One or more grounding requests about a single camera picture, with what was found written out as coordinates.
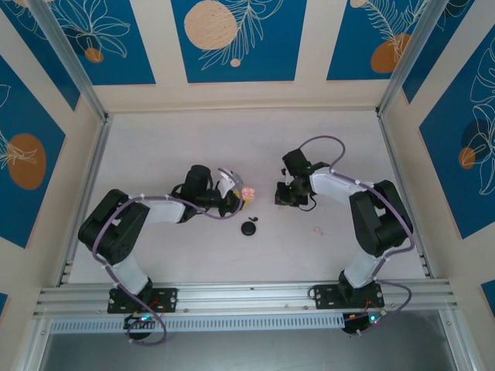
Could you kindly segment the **small circuit board with LED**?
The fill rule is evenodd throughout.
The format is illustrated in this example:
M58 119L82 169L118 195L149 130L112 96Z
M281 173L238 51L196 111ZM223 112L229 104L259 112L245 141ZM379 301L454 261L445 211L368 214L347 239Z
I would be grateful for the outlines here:
M155 328L155 319L148 315L129 315L124 319L124 330L148 330Z
M367 330L377 325L378 322L387 314L386 311L350 313L344 314L343 331L348 335L361 336Z

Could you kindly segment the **grey sheet metal panel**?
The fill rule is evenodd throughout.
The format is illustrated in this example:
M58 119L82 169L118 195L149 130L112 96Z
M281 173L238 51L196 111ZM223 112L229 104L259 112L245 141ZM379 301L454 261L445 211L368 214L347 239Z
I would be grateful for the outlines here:
M120 335L52 335L40 371L457 371L441 338L353 337L334 330L173 333L164 344Z

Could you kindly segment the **wide aluminium mounting rail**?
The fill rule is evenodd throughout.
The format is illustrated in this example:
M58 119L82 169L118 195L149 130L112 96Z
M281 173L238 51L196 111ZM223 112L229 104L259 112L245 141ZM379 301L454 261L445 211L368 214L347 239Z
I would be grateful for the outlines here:
M405 306L409 311L449 310L458 302L446 279L413 279L382 284L381 298L386 310L395 310L412 292ZM244 284L157 284L157 288L176 288L176 297L168 307L176 315L261 315L302 314L316 311L309 290L314 282L244 283ZM64 284L43 288L34 318L95 318L107 314L110 284Z

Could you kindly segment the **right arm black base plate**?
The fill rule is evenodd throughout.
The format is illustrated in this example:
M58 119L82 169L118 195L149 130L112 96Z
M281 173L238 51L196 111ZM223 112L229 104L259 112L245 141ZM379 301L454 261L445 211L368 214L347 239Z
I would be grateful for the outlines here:
M308 291L317 309L365 309L368 305L384 307L381 286L375 282L362 288L345 288L340 284L317 284Z

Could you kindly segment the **aluminium table side rail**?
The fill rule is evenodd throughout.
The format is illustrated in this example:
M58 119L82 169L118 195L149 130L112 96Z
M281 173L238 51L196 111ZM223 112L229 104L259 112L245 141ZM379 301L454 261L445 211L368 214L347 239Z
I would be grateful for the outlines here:
M69 234L63 245L62 255L56 271L56 276L53 279L53 284L55 287L59 287L63 283L63 276L66 266L73 260L73 257L77 251L77 234L89 208L90 198L94 190L97 174L99 172L104 150L108 142L113 118L113 114L106 114L105 119L101 122L97 133L96 142L92 148L92 152L90 153L90 161L87 170L84 173L83 188L80 194L79 202L77 204L73 221L70 225Z
M385 124L384 119L379 114L377 114L377 119L378 119L378 124L380 125L385 146L387 148L387 153L391 161L391 166L393 168L394 175L398 184L398 189L401 194L401 198L403 200L405 209L409 215L409 218L411 220L414 229L413 234L415 237L416 250L418 251L418 255L422 261L422 266L424 267L425 276L428 278L435 278L435 271L432 269L431 263L429 261L429 256L425 249L424 239L422 233L418 228L418 224L415 220L415 215L413 213L413 208L411 207L410 198L408 197L407 194L407 189L405 187L405 178L400 168L397 151L394 148L394 144L391 140L391 135L389 133L389 130L387 129L387 125Z

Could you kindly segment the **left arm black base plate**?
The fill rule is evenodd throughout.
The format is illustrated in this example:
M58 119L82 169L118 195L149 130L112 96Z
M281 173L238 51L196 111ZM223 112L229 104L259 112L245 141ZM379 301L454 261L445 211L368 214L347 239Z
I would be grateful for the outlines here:
M173 313L176 311L178 290L176 288L145 288L138 298L153 311ZM109 291L107 313L132 314L143 313L146 309L130 298L120 288Z

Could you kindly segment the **aluminium corner post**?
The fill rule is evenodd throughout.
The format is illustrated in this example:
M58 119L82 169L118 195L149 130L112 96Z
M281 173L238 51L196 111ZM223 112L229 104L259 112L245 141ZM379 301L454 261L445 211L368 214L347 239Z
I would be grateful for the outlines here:
M428 41L447 2L448 0L428 0L425 11L418 20L415 31L412 33L405 51L398 61L386 90L376 107L378 118L382 119L388 109L391 108L396 95L400 92L411 68L414 66L420 52L423 50L425 43Z
M106 122L108 112L97 96L89 76L61 29L55 15L50 10L50 7L44 0L26 0L26 3L49 44L57 54L59 61L69 73L71 80L75 83L90 109L101 122Z

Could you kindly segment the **aluminium frame bar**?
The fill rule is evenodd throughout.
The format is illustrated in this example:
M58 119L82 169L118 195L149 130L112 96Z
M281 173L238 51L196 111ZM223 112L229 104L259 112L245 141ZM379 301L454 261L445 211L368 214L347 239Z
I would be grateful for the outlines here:
M481 371L459 309L439 310L442 326L457 371Z
M52 322L50 318L34 318L28 321L13 371L40 371Z

